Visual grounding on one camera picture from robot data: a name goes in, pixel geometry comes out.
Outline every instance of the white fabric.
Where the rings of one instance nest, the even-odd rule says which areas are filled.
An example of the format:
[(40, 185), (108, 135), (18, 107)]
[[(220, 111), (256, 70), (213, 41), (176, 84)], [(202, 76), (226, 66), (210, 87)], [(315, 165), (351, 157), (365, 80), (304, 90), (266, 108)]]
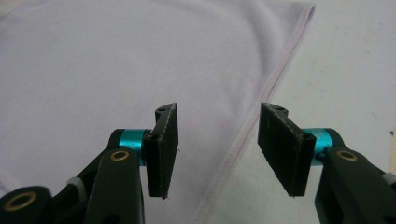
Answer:
[(141, 172), (146, 220), (201, 223), (312, 8), (32, 0), (0, 20), (0, 167), (56, 194), (113, 130), (150, 129), (154, 109), (177, 102), (180, 152), (169, 199), (150, 198)]

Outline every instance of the screw hole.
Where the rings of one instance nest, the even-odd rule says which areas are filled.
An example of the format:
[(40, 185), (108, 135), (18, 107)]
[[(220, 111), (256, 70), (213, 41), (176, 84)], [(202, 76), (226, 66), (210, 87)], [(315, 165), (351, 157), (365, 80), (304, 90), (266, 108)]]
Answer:
[(110, 159), (113, 161), (123, 161), (128, 158), (129, 152), (127, 151), (116, 151), (111, 154)]
[(4, 206), (4, 210), (8, 212), (18, 211), (27, 205), (31, 204), (35, 201), (37, 194), (33, 191), (28, 191), (24, 193), (20, 193), (13, 198), (11, 198), (6, 205)]
[(337, 156), (345, 161), (357, 161), (358, 157), (348, 151), (337, 151)]

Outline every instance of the white table surface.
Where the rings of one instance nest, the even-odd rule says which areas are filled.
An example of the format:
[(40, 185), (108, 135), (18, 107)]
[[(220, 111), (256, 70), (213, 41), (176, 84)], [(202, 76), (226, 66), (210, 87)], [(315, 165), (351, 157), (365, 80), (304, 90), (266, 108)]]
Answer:
[[(270, 102), (286, 107), (301, 128), (334, 128), (387, 171), (396, 118), (396, 2), (310, 2), (313, 19)], [(290, 198), (256, 142), (254, 135), (205, 223), (318, 223), (321, 167), (311, 168), (305, 197)]]

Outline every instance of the white cloth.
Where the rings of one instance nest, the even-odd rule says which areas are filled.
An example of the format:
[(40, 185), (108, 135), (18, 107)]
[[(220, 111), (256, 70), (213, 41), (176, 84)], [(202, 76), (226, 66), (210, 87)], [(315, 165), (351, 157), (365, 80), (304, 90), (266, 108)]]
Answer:
[(169, 199), (150, 198), (141, 172), (146, 220), (201, 223), (312, 8), (32, 0), (0, 20), (0, 167), (56, 194), (113, 130), (150, 129), (154, 109), (177, 102), (180, 152)]

